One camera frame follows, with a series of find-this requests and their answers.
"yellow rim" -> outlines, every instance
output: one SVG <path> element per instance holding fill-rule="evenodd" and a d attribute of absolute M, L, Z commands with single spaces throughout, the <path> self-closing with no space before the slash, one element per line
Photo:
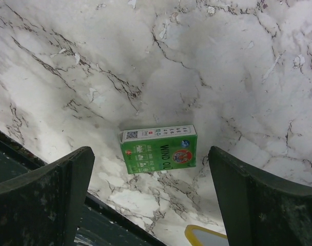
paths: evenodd
<path fill-rule="evenodd" d="M 216 235 L 216 236 L 219 236 L 219 237 L 228 239 L 227 236 L 224 235 L 224 234 L 211 231 L 211 230 L 206 229 L 206 228 L 204 228 L 204 227 L 199 227 L 198 225 L 189 224 L 189 225 L 187 225 L 187 227 L 186 227 L 185 236 L 186 236 L 186 238 L 188 239 L 188 241 L 191 243 L 192 246 L 204 246 L 204 245 L 196 238 L 196 236 L 195 236 L 194 233 L 193 233 L 193 230 L 200 230 L 200 231 L 203 231 L 203 232 L 211 233 L 211 234 L 213 234 L 213 235 Z"/>

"barcode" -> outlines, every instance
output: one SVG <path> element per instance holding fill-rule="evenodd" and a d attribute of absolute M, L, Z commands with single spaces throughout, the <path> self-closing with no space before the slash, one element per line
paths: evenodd
<path fill-rule="evenodd" d="M 126 139 L 138 138 L 138 131 L 135 132 L 127 132 Z"/>

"round logo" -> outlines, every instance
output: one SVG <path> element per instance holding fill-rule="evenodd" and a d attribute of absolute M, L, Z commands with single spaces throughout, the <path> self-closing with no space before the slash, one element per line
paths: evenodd
<path fill-rule="evenodd" d="M 192 159 L 192 153 L 189 150 L 178 150 L 172 158 L 175 162 L 184 164 Z"/>
<path fill-rule="evenodd" d="M 190 142 L 189 142 L 188 140 L 182 140 L 181 146 L 182 146 L 183 148 L 188 148 L 189 145 L 190 145 Z"/>

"white marble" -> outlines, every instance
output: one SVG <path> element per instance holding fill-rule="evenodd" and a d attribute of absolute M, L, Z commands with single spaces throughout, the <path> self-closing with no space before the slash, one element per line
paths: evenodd
<path fill-rule="evenodd" d="M 128 175 L 121 129 L 193 123 L 197 167 Z M 172 245 L 224 233 L 212 145 L 312 186 L 312 0 L 0 0 L 0 130 Z"/>

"green box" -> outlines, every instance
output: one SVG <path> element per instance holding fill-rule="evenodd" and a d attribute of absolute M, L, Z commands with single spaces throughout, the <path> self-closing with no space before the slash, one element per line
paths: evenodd
<path fill-rule="evenodd" d="M 196 146 L 193 125 L 121 133 L 121 149 L 129 174 L 195 167 Z"/>

